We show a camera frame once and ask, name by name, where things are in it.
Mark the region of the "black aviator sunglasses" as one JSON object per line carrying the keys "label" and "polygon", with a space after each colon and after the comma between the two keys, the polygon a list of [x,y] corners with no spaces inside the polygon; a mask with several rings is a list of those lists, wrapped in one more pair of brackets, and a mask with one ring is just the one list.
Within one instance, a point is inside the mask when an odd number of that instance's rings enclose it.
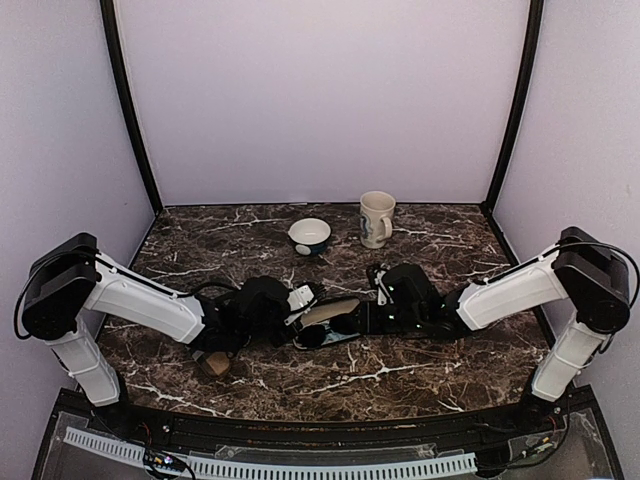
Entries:
{"label": "black aviator sunglasses", "polygon": [[328,322],[324,322],[303,328],[294,339],[294,346],[300,350],[315,350],[351,341],[359,336],[359,333],[339,333]]}

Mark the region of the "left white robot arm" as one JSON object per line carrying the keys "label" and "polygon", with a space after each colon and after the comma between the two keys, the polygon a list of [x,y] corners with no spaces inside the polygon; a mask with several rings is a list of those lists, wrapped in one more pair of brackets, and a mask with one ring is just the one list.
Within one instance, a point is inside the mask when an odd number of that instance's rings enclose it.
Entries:
{"label": "left white robot arm", "polygon": [[13,326],[20,340],[35,338],[53,351],[89,402],[120,436],[141,427],[140,412],[87,330],[82,311],[117,316],[187,346],[212,377],[225,375],[253,338],[293,324],[314,302],[312,288],[289,289],[260,276],[227,285],[208,299],[200,289],[180,292],[118,264],[80,233],[36,260],[19,293]]}

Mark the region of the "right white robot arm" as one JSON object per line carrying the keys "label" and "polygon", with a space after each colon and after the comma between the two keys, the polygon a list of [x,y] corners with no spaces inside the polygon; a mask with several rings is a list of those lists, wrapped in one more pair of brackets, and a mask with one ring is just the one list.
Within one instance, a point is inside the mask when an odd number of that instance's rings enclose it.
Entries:
{"label": "right white robot arm", "polygon": [[533,374],[531,396],[510,413],[511,426],[530,434],[547,420],[548,403],[628,324],[639,296],[639,266],[624,250],[568,227],[536,257],[446,295],[414,264],[396,266],[374,282],[385,302],[369,303],[359,315],[356,329],[365,335],[421,333],[457,340],[516,313],[570,301],[573,312]]}

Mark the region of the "black checkered glasses case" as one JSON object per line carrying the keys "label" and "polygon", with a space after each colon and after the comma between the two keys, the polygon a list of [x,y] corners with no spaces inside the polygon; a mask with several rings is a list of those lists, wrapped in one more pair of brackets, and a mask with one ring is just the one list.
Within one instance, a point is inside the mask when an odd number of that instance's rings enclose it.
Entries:
{"label": "black checkered glasses case", "polygon": [[357,297],[342,297],[320,301],[299,317],[300,332],[307,326],[328,322],[339,333],[358,333],[357,315],[361,304],[362,301]]}

